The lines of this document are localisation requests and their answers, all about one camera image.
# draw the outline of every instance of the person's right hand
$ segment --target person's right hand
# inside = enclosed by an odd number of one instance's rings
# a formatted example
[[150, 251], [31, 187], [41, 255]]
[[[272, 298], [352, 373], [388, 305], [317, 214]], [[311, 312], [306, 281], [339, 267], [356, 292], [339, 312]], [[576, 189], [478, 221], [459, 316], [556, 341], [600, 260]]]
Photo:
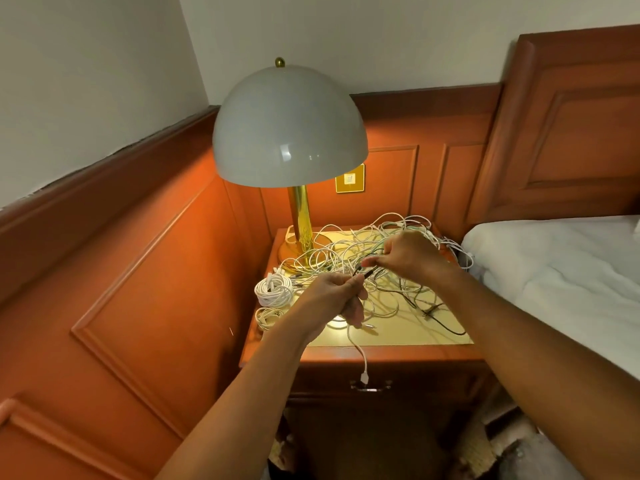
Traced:
[[431, 286], [439, 272], [451, 264], [438, 248], [418, 231], [405, 230], [385, 241], [385, 253], [368, 256], [362, 267], [381, 266], [423, 286]]

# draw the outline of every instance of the metal drawer pull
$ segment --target metal drawer pull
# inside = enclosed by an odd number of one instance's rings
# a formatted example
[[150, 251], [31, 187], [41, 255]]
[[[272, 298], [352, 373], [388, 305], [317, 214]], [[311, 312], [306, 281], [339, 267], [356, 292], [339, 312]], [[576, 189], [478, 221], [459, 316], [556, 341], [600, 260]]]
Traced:
[[385, 381], [385, 385], [382, 387], [367, 387], [360, 381], [351, 381], [351, 388], [360, 392], [382, 392], [391, 389], [393, 381]]

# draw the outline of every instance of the white bed sheet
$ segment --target white bed sheet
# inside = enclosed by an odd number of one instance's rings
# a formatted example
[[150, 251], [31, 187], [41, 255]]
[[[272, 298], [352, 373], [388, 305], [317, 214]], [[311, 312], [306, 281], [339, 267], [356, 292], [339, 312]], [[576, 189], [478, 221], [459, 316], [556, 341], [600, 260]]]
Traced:
[[489, 288], [640, 379], [638, 216], [476, 226], [463, 247]]

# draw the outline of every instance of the person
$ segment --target person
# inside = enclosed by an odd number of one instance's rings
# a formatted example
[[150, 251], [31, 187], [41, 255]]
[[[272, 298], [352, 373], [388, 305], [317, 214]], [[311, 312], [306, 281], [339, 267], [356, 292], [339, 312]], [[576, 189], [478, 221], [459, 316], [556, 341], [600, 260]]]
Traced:
[[[486, 288], [418, 232], [363, 260], [429, 287], [521, 409], [589, 479], [640, 478], [640, 381]], [[157, 480], [257, 480], [300, 357], [336, 315], [359, 326], [362, 274], [320, 274], [188, 435]]]

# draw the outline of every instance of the gold switch plate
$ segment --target gold switch plate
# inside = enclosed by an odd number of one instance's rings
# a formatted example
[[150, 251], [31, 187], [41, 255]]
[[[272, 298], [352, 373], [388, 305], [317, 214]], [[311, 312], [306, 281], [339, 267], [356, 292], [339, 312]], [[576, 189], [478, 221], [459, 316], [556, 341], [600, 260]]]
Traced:
[[339, 177], [335, 177], [335, 191], [339, 194], [364, 192], [364, 163]]

